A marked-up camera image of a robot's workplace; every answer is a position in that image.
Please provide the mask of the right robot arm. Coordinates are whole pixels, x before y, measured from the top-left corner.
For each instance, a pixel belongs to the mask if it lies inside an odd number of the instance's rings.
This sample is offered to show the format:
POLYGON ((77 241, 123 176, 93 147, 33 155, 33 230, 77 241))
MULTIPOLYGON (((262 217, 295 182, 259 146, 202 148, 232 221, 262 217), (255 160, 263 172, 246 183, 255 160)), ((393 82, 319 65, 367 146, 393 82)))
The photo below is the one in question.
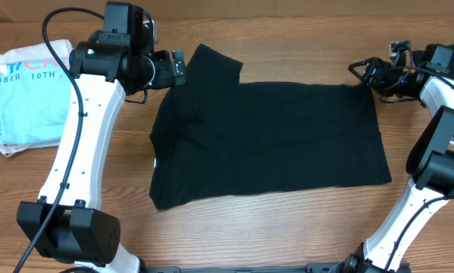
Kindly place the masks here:
POLYGON ((369 58, 348 69, 397 102, 419 101, 431 122, 413 146, 405 169, 410 178, 383 224, 337 264, 307 265, 308 272, 408 272, 406 250, 431 217, 454 199, 454 44, 413 51, 409 41, 390 44, 390 60, 369 58))

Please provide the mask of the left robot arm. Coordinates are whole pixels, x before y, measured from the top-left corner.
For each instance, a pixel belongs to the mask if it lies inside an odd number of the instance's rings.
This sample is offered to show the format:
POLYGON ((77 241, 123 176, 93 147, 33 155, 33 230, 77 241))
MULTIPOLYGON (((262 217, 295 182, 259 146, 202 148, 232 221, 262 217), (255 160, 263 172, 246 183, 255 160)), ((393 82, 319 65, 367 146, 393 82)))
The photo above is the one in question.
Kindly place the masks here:
POLYGON ((111 133, 126 98, 186 82, 183 53, 155 51, 150 14, 108 2, 103 28, 62 65, 70 104, 57 155, 34 202, 22 202, 17 223, 29 251, 71 272, 143 272, 144 261, 121 244, 119 220, 101 210, 102 174, 111 133))

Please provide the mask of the black t-shirt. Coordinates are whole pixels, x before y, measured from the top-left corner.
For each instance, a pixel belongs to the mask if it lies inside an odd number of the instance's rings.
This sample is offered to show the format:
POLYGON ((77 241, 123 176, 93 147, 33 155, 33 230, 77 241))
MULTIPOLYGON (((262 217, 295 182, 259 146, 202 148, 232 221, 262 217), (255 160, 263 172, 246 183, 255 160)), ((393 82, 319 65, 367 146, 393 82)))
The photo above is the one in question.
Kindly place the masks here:
POLYGON ((242 67, 199 45, 166 93, 150 135, 157 209, 392 180, 369 88, 241 83, 242 67))

